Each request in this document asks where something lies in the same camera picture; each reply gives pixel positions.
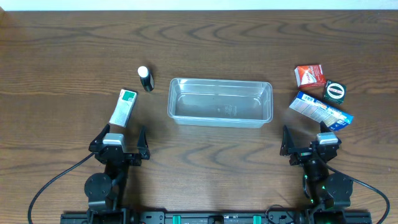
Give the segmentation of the dark green square box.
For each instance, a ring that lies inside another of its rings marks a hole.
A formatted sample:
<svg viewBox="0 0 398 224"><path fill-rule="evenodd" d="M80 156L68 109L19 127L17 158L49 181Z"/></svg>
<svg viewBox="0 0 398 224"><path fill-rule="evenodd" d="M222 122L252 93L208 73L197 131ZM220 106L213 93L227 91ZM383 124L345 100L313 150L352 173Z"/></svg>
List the dark green square box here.
<svg viewBox="0 0 398 224"><path fill-rule="evenodd" d="M323 92L323 99L336 103L343 104L346 96L346 86L338 82L328 80Z"/></svg>

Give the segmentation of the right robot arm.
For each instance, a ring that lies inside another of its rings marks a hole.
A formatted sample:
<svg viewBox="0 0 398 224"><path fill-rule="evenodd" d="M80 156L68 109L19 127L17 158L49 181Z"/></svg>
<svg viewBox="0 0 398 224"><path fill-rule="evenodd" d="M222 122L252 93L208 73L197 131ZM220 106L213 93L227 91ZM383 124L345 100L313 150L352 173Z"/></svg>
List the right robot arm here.
<svg viewBox="0 0 398 224"><path fill-rule="evenodd" d="M303 168L303 191L312 206L303 212L309 223L341 222L344 209L351 205L353 181L337 171L330 173L327 162L337 156L341 140L320 123L320 133L308 147L297 147L287 126L283 127L281 156L289 156L292 166Z"/></svg>

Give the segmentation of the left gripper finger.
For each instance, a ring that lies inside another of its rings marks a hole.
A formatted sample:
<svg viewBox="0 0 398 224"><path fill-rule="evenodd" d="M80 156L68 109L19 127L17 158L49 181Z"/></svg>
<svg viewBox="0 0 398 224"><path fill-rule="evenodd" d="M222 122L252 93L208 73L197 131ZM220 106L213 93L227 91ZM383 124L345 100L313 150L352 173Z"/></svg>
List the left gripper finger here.
<svg viewBox="0 0 398 224"><path fill-rule="evenodd" d="M149 147L146 139L146 127L143 126L139 133L139 139L137 142L137 149L140 155L149 155Z"/></svg>
<svg viewBox="0 0 398 224"><path fill-rule="evenodd" d="M105 127L102 129L102 131L97 135L97 137L94 138L93 140L93 145L98 145L103 143L103 139L106 134L108 134L110 131L110 125L106 124Z"/></svg>

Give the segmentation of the blue fever patch box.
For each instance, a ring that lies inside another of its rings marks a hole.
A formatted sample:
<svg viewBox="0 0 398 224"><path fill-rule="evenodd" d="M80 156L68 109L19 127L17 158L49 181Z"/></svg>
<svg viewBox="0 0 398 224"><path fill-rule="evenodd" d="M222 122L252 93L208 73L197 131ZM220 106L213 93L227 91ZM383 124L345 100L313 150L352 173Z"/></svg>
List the blue fever patch box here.
<svg viewBox="0 0 398 224"><path fill-rule="evenodd" d="M300 91L289 105L290 109L318 122L332 131L339 131L353 121L353 116Z"/></svg>

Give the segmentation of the red white medicine box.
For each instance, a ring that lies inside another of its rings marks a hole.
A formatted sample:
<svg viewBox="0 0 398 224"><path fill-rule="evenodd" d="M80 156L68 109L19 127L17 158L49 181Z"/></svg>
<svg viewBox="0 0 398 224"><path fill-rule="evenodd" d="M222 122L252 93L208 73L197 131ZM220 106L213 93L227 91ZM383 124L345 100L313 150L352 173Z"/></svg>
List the red white medicine box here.
<svg viewBox="0 0 398 224"><path fill-rule="evenodd" d="M299 89L326 84L321 65L299 65L295 68L294 73Z"/></svg>

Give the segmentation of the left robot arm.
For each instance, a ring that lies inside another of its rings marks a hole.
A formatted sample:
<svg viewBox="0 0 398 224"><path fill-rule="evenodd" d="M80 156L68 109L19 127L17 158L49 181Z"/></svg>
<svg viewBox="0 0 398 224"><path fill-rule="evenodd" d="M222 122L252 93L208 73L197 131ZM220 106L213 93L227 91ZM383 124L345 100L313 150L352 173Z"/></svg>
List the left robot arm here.
<svg viewBox="0 0 398 224"><path fill-rule="evenodd" d="M90 223L103 223L106 219L128 220L127 211L121 208L124 190L131 166L140 166L143 160L150 159L146 140L146 128L139 132L137 153L125 151L124 135L110 132L110 125L92 140L88 150L95 159L105 165L104 172L91 175L85 182L85 194L88 197L87 211Z"/></svg>

